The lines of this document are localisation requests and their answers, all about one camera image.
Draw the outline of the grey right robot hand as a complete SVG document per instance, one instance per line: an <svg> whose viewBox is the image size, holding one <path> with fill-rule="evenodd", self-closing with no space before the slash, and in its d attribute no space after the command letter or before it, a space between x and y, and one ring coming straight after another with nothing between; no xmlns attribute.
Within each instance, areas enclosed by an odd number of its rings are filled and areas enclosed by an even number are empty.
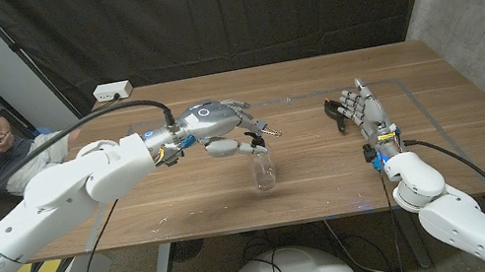
<svg viewBox="0 0 485 272"><path fill-rule="evenodd" d="M354 80L357 92L343 90L337 112L361 129L367 145L376 150L384 161L403 152L396 125L382 103L360 79Z"/></svg>

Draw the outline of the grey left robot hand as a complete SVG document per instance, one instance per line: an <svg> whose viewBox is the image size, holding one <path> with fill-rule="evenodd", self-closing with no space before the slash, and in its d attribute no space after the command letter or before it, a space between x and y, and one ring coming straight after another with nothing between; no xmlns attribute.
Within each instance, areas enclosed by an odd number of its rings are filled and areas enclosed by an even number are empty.
<svg viewBox="0 0 485 272"><path fill-rule="evenodd" d="M248 144L226 138L235 128L243 128L254 136L262 135L266 123L253 119L247 112L248 103L224 100L198 103L189 107L176 119L175 125L154 129L141 135L156 166L173 165L184 151L200 145L211 157L225 158L239 154L266 154L260 143Z"/></svg>

